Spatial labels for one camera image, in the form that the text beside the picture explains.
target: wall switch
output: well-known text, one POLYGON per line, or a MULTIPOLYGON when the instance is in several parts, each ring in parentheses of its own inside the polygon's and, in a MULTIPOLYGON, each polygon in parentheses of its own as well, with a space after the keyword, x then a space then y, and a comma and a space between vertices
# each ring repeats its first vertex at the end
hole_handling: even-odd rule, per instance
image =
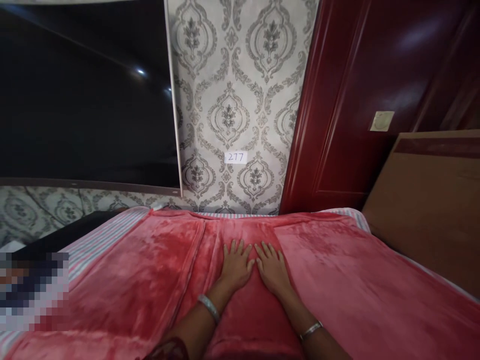
POLYGON ((373 118, 370 131, 388 131, 394 114, 395 111, 377 111, 373 118))
POLYGON ((248 151, 227 151, 225 152, 225 164, 246 164, 248 151))

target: black object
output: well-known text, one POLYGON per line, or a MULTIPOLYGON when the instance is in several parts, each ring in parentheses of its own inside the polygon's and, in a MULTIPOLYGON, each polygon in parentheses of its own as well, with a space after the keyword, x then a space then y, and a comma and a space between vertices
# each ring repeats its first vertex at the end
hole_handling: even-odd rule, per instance
POLYGON ((17 261, 43 261, 48 253, 56 253, 92 230, 117 216, 116 211, 95 211, 71 224, 15 251, 11 258, 17 261))
POLYGON ((163 0, 0 4, 0 33, 0 184, 180 188, 163 0))

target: damask wallpaper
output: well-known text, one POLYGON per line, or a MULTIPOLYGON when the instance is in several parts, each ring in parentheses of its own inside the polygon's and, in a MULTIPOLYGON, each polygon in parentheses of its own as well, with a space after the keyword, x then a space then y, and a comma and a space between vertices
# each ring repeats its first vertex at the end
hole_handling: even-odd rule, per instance
POLYGON ((184 198, 1 187, 2 243, 137 205, 277 214, 318 3, 168 0, 184 198), (227 150, 248 151, 248 163, 224 164, 227 150))

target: silver bangle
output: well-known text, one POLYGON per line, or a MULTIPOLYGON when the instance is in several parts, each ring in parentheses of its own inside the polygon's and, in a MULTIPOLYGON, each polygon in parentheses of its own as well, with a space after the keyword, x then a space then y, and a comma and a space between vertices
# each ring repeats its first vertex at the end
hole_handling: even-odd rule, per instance
POLYGON ((317 320, 317 322, 311 327, 309 328, 307 331, 305 331, 305 333, 303 335, 300 335, 300 341, 305 341, 306 338, 308 338, 310 335, 312 335, 315 330, 317 329, 320 329, 320 328, 323 328, 324 325, 317 320))
POLYGON ((203 294, 198 297, 198 301, 205 305, 206 309, 215 320, 215 323, 218 325, 220 322, 220 315, 214 303, 211 302, 210 299, 203 294))

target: striped bed sheet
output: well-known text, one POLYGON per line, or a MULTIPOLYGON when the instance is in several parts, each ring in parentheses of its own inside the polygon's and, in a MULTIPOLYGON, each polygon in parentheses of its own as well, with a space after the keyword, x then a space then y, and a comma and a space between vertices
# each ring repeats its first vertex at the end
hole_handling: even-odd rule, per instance
MULTIPOLYGON (((339 208, 318 211, 318 213, 334 213, 334 214, 349 216, 355 219, 356 225, 360 229, 371 234, 369 224, 367 223, 367 219, 365 219, 365 216, 360 211, 355 210, 353 208, 339 207, 339 208)), ((213 212, 197 212, 197 214, 210 216, 214 218, 226 218, 226 219, 242 219, 242 218, 251 218, 251 217, 264 218, 264 217, 278 216, 278 215, 249 215, 249 214, 235 214, 235 213, 213 213, 213 212)))
MULTIPOLYGON (((112 245, 118 242, 130 229, 143 219, 150 209, 138 206, 121 212, 103 225, 87 235, 73 242, 63 250, 68 253, 68 282, 71 284, 90 264, 104 254, 112 245)), ((370 232, 367 220, 363 214, 352 208, 335 208, 322 212, 350 216, 355 219, 358 227, 370 232)), ((276 215, 248 215, 230 213, 198 212, 200 215, 214 218, 242 219, 249 217, 272 217, 276 215)), ((3 359, 14 342, 22 335, 23 331, 0 331, 0 359, 3 359)))

